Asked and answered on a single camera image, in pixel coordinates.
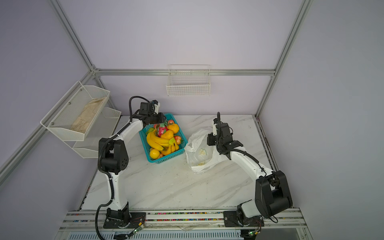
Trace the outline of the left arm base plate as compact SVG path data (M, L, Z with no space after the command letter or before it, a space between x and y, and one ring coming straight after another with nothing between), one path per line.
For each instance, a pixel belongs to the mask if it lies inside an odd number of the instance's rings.
M145 212L130 212L128 218L114 219L110 216L106 217L104 229L135 229L139 224L144 224L147 214Z

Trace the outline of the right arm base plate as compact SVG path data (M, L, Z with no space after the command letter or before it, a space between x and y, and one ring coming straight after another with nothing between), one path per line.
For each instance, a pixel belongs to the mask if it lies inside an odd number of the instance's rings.
M264 219L262 216L246 217L239 211L224 211L225 227L263 227Z

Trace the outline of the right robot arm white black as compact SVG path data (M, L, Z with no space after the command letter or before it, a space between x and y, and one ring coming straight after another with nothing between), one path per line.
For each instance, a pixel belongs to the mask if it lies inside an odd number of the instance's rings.
M255 197L240 204L241 217L271 219L293 206L286 175L263 165L247 152L241 142L234 140L232 128L221 121L219 112L213 120L213 132L208 135L207 144L215 147L215 153L240 166L255 181Z

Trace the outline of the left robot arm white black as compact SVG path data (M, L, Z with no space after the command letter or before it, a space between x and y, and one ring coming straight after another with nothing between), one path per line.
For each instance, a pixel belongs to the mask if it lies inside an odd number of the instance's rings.
M156 100L142 102L140 108L130 116L127 122L114 135L101 138L98 146L98 170L106 175L111 198L102 207L112 211L121 211L128 204L124 186L121 185L119 173L124 171L129 163L126 145L144 127L160 124L166 120L159 112L160 103Z

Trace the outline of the white plastic bag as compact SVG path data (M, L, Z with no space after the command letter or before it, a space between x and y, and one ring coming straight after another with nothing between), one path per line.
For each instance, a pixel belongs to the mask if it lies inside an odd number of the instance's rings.
M207 144L210 133L212 133L212 128L199 129L189 137L184 148L187 154L187 164L195 174L203 174L217 164L228 160L227 157L217 152L216 146Z

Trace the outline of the orange fake pear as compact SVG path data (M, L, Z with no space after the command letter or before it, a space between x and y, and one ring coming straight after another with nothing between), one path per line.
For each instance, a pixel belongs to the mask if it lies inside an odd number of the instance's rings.
M175 124L175 123L168 124L167 128L168 128L168 130L171 130L174 134L177 134L179 132L179 130L180 130L179 125Z

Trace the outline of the pink dragon fruit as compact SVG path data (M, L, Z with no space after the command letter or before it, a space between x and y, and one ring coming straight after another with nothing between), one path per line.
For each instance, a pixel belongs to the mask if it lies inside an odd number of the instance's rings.
M154 125L156 136L160 138L162 134L167 132L168 131L167 126L168 125L166 123L161 123L161 124Z

